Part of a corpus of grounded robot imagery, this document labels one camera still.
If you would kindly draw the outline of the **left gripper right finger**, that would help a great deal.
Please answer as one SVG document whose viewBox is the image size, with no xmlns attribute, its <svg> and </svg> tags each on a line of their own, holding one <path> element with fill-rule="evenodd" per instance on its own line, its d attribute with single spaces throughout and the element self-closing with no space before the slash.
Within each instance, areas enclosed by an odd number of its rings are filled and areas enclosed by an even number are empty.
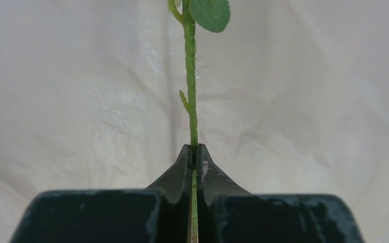
<svg viewBox="0 0 389 243">
<path fill-rule="evenodd" d="M 207 147 L 196 152 L 200 242 L 344 242 L 364 239 L 350 208 L 331 194 L 252 194 Z"/>
</svg>

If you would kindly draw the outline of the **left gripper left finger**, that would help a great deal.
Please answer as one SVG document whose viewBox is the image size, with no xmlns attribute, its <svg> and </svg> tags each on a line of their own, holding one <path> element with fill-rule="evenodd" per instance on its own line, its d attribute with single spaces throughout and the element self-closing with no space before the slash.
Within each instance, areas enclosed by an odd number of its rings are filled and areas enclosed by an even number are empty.
<svg viewBox="0 0 389 243">
<path fill-rule="evenodd" d="M 50 190 L 28 205 L 11 242 L 188 242 L 192 150 L 144 189 Z"/>
</svg>

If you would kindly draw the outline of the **pink flower bouquet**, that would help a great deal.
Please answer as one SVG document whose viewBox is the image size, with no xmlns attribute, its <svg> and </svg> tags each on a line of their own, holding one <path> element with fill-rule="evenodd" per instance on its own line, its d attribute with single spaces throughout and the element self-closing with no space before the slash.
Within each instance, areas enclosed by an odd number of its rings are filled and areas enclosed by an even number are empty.
<svg viewBox="0 0 389 243">
<path fill-rule="evenodd" d="M 252 193 L 331 193 L 389 242 L 389 1 L 230 1 L 199 141 Z M 0 1 L 0 242 L 45 190 L 143 188 L 190 141 L 166 1 Z"/>
</svg>

